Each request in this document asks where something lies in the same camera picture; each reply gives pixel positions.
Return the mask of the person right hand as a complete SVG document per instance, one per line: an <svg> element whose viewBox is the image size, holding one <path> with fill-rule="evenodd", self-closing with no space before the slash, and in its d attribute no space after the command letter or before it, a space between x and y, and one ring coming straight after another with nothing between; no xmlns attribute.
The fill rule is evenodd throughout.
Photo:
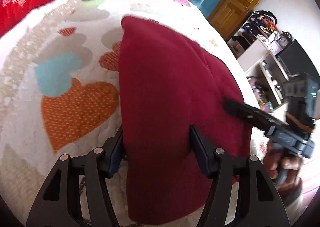
<svg viewBox="0 0 320 227"><path fill-rule="evenodd" d="M276 179L278 176L278 165L281 168L288 170L287 178L284 183L278 185L278 191L288 191L294 189L299 184L298 174L303 165L301 157L285 157L280 153L280 150L273 150L273 141L267 143L266 154L263 158L263 165L271 179Z"/></svg>

